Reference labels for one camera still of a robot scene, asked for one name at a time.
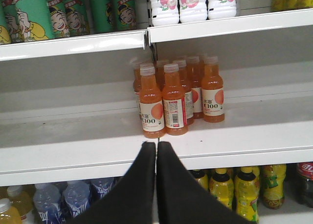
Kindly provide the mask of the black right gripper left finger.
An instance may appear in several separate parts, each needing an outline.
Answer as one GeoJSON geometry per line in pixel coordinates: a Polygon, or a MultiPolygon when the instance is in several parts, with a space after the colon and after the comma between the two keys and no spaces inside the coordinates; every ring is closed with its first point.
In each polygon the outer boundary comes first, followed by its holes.
{"type": "Polygon", "coordinates": [[[156,144],[142,143],[126,174],[102,199],[70,224],[151,224],[155,184],[156,144]]]}

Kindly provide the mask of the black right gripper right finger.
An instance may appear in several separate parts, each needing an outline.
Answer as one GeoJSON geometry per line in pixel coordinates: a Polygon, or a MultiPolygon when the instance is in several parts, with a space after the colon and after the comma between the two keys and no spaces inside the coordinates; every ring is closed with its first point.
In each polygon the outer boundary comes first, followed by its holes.
{"type": "Polygon", "coordinates": [[[251,224],[208,193],[184,167],[172,145],[157,146],[160,224],[251,224]]]}

